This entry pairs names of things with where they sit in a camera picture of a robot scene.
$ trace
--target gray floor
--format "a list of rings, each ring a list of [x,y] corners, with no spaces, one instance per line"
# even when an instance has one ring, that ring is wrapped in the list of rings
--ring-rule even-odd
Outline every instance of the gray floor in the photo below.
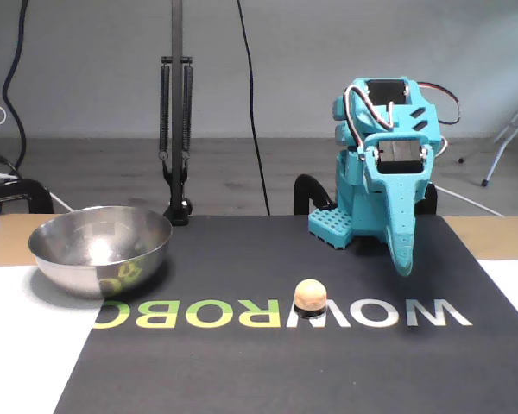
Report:
[[[459,165],[456,160],[478,146],[479,140],[452,141],[438,158],[433,182],[506,216],[518,216],[518,140],[499,163],[490,186],[479,185],[495,151],[479,154]],[[0,140],[0,154],[13,160],[19,143]],[[252,140],[194,140],[186,194],[194,214],[264,214],[261,183]],[[260,140],[269,201],[274,215],[292,214],[292,190],[300,173],[314,175],[333,194],[333,140]],[[163,212],[168,186],[161,176],[155,140],[43,140],[28,143],[22,166],[58,197],[79,209],[92,205],[141,205]],[[23,211],[11,205],[6,211]],[[487,216],[463,201],[439,195],[441,216]]]

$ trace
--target black wire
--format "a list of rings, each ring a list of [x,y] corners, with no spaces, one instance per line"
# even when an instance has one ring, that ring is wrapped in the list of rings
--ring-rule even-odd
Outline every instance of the black wire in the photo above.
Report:
[[[438,119],[439,123],[442,123],[444,125],[456,125],[460,121],[460,103],[454,93],[452,93],[451,91],[449,91],[448,89],[444,88],[441,85],[433,84],[431,82],[417,82],[417,84],[420,87],[431,88],[431,89],[435,89],[436,91],[443,92],[447,96],[449,96],[453,101],[455,101],[455,104],[457,105],[457,110],[458,110],[457,119],[453,122],[441,121]]]
[[[25,158],[25,152],[27,151],[27,136],[25,135],[25,128],[23,127],[23,123],[21,122],[21,118],[17,115],[17,112],[8,98],[8,89],[9,84],[11,83],[11,79],[13,79],[14,74],[16,73],[17,65],[19,65],[19,59],[21,58],[21,53],[23,49],[23,37],[25,35],[25,15],[27,14],[28,0],[22,0],[21,12],[19,14],[19,27],[17,33],[17,48],[16,55],[14,56],[14,60],[11,63],[11,68],[9,69],[8,76],[3,83],[2,89],[2,98],[6,103],[6,106],[11,112],[11,115],[15,118],[17,128],[19,129],[19,135],[21,136],[21,151],[19,153],[19,157],[17,158],[15,169],[19,169],[21,164],[23,163],[23,159]]]
[[[11,174],[15,174],[19,179],[22,179],[22,175],[17,171],[17,168],[2,155],[0,155],[0,164],[8,166],[11,169]]]
[[[262,184],[262,195],[265,198],[265,207],[267,208],[267,216],[270,216],[270,207],[268,206],[268,196],[267,196],[267,186],[265,185],[265,177],[262,173],[262,162],[261,162],[261,154],[259,153],[259,144],[257,143],[257,134],[256,134],[256,122],[253,114],[253,66],[251,65],[251,54],[250,54],[250,45],[248,44],[248,36],[245,30],[245,24],[243,23],[243,13],[242,13],[242,4],[240,0],[237,0],[238,3],[238,12],[240,14],[240,22],[242,23],[242,34],[243,34],[243,42],[245,43],[245,50],[248,54],[248,66],[250,68],[250,121],[251,121],[251,133],[253,134],[253,142],[256,145],[256,154],[257,154],[257,164],[259,165],[259,174],[261,175],[261,184]]]

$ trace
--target white paper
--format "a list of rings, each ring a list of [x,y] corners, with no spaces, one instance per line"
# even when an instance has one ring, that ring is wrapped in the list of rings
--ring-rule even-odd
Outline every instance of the white paper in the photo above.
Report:
[[[478,263],[518,311],[518,260],[479,260]]]
[[[44,278],[0,267],[0,413],[54,413],[102,304]]]

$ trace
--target wooden table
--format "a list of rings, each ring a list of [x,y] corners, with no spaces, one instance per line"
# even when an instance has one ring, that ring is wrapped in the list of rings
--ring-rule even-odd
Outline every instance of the wooden table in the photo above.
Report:
[[[34,265],[27,240],[54,215],[0,216],[0,266]],[[446,217],[464,245],[479,260],[518,260],[518,217]]]

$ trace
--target robotic arm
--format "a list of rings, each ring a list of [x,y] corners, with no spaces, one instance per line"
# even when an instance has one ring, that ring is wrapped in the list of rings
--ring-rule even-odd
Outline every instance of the robotic arm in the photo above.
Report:
[[[334,101],[336,142],[345,147],[337,158],[337,200],[309,215],[309,231],[335,248],[362,235],[386,243],[402,276],[413,268],[415,206],[426,197],[444,143],[420,85],[359,78]]]

